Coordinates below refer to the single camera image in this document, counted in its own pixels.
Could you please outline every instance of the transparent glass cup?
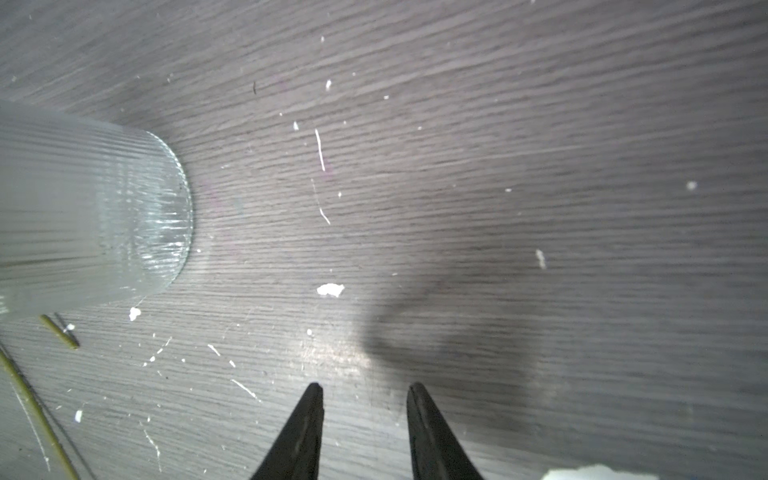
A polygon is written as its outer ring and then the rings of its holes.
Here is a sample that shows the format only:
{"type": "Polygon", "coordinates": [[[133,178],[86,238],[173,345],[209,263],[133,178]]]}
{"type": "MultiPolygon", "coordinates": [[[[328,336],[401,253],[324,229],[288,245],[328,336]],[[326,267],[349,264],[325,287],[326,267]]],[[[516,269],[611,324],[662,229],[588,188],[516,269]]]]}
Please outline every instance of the transparent glass cup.
{"type": "Polygon", "coordinates": [[[0,321],[158,293],[191,240],[160,138],[0,101],[0,321]]]}

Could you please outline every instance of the glass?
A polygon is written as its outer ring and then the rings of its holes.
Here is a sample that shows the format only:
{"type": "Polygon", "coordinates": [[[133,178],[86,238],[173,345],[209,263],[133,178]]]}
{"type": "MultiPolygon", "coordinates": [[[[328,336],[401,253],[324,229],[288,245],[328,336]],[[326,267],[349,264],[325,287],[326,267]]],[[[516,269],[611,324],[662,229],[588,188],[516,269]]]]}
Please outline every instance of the glass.
{"type": "Polygon", "coordinates": [[[160,138],[0,101],[0,321],[158,293],[191,240],[160,138]]]}

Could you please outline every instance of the wood grain surface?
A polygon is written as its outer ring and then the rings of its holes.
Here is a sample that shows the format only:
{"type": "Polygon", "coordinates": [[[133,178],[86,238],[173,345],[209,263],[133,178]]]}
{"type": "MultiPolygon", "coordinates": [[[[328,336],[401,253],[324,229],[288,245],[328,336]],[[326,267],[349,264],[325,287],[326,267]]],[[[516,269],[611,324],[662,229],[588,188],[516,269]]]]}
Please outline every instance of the wood grain surface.
{"type": "MultiPolygon", "coordinates": [[[[0,2],[0,97],[162,137],[196,222],[134,322],[140,299],[62,313],[76,352],[34,319],[2,344],[82,478],[249,478],[312,381],[321,478],[411,478],[414,380],[489,480],[765,478],[767,15],[0,2]]],[[[0,478],[63,478],[9,382],[0,405],[0,478]]]]}

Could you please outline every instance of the white scratch line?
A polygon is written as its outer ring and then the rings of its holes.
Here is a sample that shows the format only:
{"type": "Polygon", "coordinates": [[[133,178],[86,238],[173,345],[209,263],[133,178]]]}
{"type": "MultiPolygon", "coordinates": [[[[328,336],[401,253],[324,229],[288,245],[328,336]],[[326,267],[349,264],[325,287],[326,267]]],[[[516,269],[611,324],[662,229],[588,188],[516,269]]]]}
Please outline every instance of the white scratch line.
{"type": "Polygon", "coordinates": [[[538,267],[541,268],[542,270],[546,270],[547,259],[544,258],[544,252],[542,252],[538,248],[536,249],[536,258],[538,259],[538,267]]]}
{"type": "Polygon", "coordinates": [[[317,138],[317,153],[320,155],[320,166],[326,171],[326,163],[323,161],[323,147],[320,145],[320,132],[315,129],[315,138],[317,138]]]}
{"type": "Polygon", "coordinates": [[[245,385],[243,385],[242,383],[238,382],[238,381],[237,381],[237,380],[235,380],[235,379],[232,379],[232,382],[233,382],[235,385],[239,386],[241,389],[243,389],[243,390],[245,390],[246,392],[248,392],[248,395],[250,395],[250,396],[254,397],[256,400],[259,400],[259,398],[256,396],[256,394],[255,394],[255,393],[253,393],[253,392],[251,392],[251,391],[248,389],[248,387],[246,387],[245,385]]]}
{"type": "Polygon", "coordinates": [[[323,213],[323,208],[320,206],[320,199],[317,197],[317,188],[315,188],[315,179],[310,178],[310,181],[312,182],[312,190],[315,192],[315,201],[317,202],[317,210],[320,210],[320,215],[323,216],[324,219],[326,219],[326,222],[330,225],[331,220],[328,220],[328,217],[323,213]]]}
{"type": "Polygon", "coordinates": [[[18,392],[16,392],[16,387],[11,384],[11,388],[13,388],[13,393],[16,394],[16,399],[18,400],[18,404],[22,406],[22,410],[24,410],[24,415],[27,416],[27,422],[29,422],[29,426],[32,427],[32,433],[35,434],[35,439],[38,441],[38,446],[40,447],[40,451],[43,453],[43,458],[45,459],[45,466],[48,467],[48,471],[51,471],[51,463],[48,461],[49,458],[45,455],[45,449],[43,448],[43,442],[40,441],[40,437],[38,436],[38,431],[35,429],[35,424],[32,423],[32,419],[29,418],[29,412],[27,412],[27,407],[24,405],[24,401],[20,396],[18,396],[18,392]]]}
{"type": "Polygon", "coordinates": [[[146,429],[144,430],[144,435],[147,437],[147,440],[149,440],[149,443],[151,443],[154,447],[154,451],[157,452],[157,469],[162,472],[163,466],[160,465],[160,447],[158,447],[157,444],[152,440],[152,437],[149,436],[146,429]]]}

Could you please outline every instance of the ribbed glass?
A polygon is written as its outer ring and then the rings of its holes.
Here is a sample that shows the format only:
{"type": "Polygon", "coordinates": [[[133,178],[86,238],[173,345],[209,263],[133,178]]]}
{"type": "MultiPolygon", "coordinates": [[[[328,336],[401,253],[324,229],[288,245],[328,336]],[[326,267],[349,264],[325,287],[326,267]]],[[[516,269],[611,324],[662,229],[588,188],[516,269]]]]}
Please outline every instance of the ribbed glass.
{"type": "Polygon", "coordinates": [[[160,292],[191,239],[160,138],[0,101],[0,321],[160,292]]]}

